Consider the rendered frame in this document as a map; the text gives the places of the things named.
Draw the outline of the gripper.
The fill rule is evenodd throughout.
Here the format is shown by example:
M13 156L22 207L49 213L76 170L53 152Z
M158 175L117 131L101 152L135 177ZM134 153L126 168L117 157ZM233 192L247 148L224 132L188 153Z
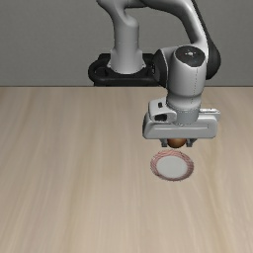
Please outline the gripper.
M220 111L199 109L198 118L190 124L177 124L179 116L166 105L166 98L152 100L142 124L142 135L146 139L160 139L162 147L168 147L170 138L187 138L187 147L192 147L198 138L214 138Z

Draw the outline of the red apple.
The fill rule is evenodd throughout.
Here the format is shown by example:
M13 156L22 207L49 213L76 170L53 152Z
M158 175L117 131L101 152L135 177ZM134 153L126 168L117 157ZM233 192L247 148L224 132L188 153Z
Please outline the red apple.
M180 148L186 143L185 138L170 138L167 143L172 148Z

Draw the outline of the white plate with red rim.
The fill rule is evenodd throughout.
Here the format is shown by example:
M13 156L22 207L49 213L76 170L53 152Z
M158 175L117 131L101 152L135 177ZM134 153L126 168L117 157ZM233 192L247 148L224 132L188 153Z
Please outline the white plate with red rim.
M192 175L194 162L181 151L163 150L152 157L150 169L157 177L176 182L185 180Z

